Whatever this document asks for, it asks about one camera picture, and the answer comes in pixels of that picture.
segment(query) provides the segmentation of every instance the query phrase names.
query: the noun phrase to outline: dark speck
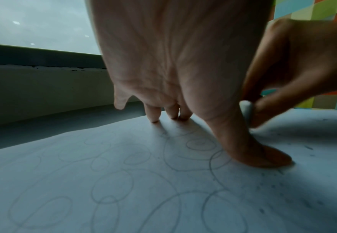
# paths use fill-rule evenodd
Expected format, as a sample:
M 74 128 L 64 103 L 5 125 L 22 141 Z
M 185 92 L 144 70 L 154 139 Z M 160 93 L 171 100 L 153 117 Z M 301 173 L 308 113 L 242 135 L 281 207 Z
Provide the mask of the dark speck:
M 309 209 L 311 209 L 312 208 L 312 206 L 311 206 L 311 204 L 309 203 L 309 201 L 307 201 L 306 199 L 300 199 L 300 201 L 304 204 L 304 206 L 305 207 L 307 207 L 307 208 L 309 208 Z
M 286 203 L 288 203 L 288 204 L 291 204 L 291 203 L 293 203 L 293 201 L 292 201 L 292 200 L 290 200 L 290 199 L 287 199 L 287 198 L 285 198 L 285 201 L 286 201 Z

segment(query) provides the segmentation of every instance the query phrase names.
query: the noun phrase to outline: yellow square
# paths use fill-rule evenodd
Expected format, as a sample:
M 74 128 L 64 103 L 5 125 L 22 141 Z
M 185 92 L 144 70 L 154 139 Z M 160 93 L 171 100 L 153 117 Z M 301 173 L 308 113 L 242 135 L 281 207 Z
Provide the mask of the yellow square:
M 293 20 L 311 20 L 314 5 L 303 8 L 291 14 Z
M 298 104 L 295 107 L 299 107 L 299 108 L 312 108 L 313 101 L 314 101 L 314 97 L 312 97 L 310 99 L 307 99 L 306 101 L 301 102 L 300 104 Z

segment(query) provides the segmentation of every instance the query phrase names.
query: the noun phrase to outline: white paper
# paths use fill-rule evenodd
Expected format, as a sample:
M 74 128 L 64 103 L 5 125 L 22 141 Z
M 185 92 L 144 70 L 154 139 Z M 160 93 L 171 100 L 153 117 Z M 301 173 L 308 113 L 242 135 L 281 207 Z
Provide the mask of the white paper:
M 0 233 L 337 233 L 337 112 L 252 133 L 296 164 L 242 165 L 165 112 L 1 149 Z

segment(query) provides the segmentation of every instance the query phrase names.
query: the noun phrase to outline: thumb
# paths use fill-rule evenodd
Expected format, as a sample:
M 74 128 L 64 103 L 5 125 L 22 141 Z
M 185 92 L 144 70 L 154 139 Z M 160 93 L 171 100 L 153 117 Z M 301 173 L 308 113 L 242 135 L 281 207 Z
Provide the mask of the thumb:
M 132 95 L 128 94 L 127 92 L 123 91 L 122 89 L 114 85 L 114 98 L 115 98 L 114 106 L 116 109 L 118 110 L 124 109 L 127 101 L 131 96 Z
M 286 86 L 278 89 L 254 103 L 251 117 L 251 128 L 257 128 L 273 117 L 286 112 L 304 100 L 317 94 L 313 71 L 304 72 L 298 78 L 293 79 Z

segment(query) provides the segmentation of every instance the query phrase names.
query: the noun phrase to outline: skin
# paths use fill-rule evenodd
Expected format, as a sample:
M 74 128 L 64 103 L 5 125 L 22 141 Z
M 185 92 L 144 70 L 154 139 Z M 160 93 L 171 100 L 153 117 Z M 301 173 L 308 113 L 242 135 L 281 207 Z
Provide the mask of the skin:
M 332 91 L 337 91 L 337 22 L 281 19 L 268 27 L 243 87 L 243 99 L 254 102 L 251 127 Z
M 151 122 L 194 113 L 234 159 L 257 167 L 291 163 L 259 144 L 239 108 L 246 71 L 272 0 L 90 0 L 95 33 L 114 84 L 115 107 L 138 97 Z

